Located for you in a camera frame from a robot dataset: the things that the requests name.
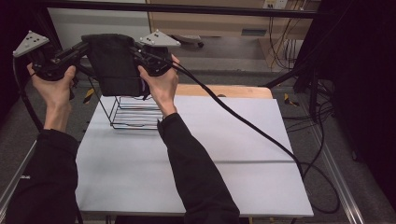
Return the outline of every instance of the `hand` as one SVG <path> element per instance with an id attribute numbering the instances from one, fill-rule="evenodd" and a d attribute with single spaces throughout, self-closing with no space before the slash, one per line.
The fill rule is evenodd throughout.
<path id="1" fill-rule="evenodd" d="M 175 63 L 180 62 L 174 55 L 172 55 L 172 60 Z M 174 104 L 178 83 L 176 70 L 170 68 L 162 76 L 151 77 L 142 66 L 139 65 L 137 68 L 139 69 L 140 76 L 148 83 L 152 98 L 163 112 L 163 117 L 166 118 L 168 115 L 176 113 L 177 109 Z"/>
<path id="2" fill-rule="evenodd" d="M 64 73 L 64 78 L 58 81 L 46 81 L 36 76 L 31 63 L 27 65 L 27 69 L 32 76 L 33 86 L 38 90 L 47 104 L 44 129 L 65 132 L 67 120 L 72 110 L 69 97 L 76 67 L 70 66 Z"/>

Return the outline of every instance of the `white wall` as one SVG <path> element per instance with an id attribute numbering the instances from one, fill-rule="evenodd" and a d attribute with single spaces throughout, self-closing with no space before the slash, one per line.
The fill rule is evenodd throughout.
<path id="1" fill-rule="evenodd" d="M 146 3 L 145 0 L 96 1 Z M 49 8 L 49 14 L 63 49 L 76 45 L 82 35 L 122 34 L 138 41 L 150 34 L 147 12 Z"/>

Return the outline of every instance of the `black sleeve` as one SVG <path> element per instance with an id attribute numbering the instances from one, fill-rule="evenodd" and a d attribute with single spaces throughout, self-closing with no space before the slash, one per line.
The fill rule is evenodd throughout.
<path id="1" fill-rule="evenodd" d="M 168 148 L 177 192 L 186 208 L 185 223 L 239 223 L 239 209 L 219 170 L 180 115 L 166 117 L 158 130 Z"/>
<path id="2" fill-rule="evenodd" d="M 78 142 L 43 130 L 7 208 L 7 224 L 64 223 L 76 220 Z"/>

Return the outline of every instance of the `white tabletop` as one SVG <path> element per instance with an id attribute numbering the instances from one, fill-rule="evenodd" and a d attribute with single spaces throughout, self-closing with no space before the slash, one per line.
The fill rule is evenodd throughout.
<path id="1" fill-rule="evenodd" d="M 276 100 L 221 100 L 290 148 Z M 114 97 L 102 97 L 102 102 L 110 108 Z M 313 216 L 297 166 L 285 152 L 210 97 L 177 96 L 176 105 L 217 165 L 241 216 Z M 185 212 L 158 132 L 114 130 L 101 106 L 81 142 L 77 164 L 81 211 L 153 216 Z"/>

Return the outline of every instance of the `person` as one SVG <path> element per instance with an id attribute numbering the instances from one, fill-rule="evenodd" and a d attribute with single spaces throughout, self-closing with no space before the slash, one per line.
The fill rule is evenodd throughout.
<path id="1" fill-rule="evenodd" d="M 172 56 L 176 63 L 179 60 Z M 47 105 L 44 130 L 36 140 L 7 208 L 7 224 L 75 223 L 78 186 L 78 141 L 65 133 L 72 113 L 69 91 L 76 68 L 70 66 L 59 81 L 45 81 L 27 66 L 34 87 Z M 205 148 L 195 139 L 177 113 L 174 98 L 178 76 L 174 68 L 151 77 L 139 66 L 140 76 L 163 113 L 158 131 L 167 146 L 177 192 L 184 204 L 184 223 L 239 223 L 239 209 Z"/>

